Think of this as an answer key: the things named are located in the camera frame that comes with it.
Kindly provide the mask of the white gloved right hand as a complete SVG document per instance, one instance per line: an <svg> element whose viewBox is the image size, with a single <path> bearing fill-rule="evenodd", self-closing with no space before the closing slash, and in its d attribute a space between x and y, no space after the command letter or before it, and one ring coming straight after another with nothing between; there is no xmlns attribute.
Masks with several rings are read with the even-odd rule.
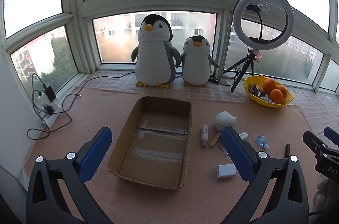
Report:
<svg viewBox="0 0 339 224"><path fill-rule="evenodd" d="M313 209L316 211L323 210L332 199L335 187L334 181L321 175L317 182L318 191L313 197Z"/></svg>

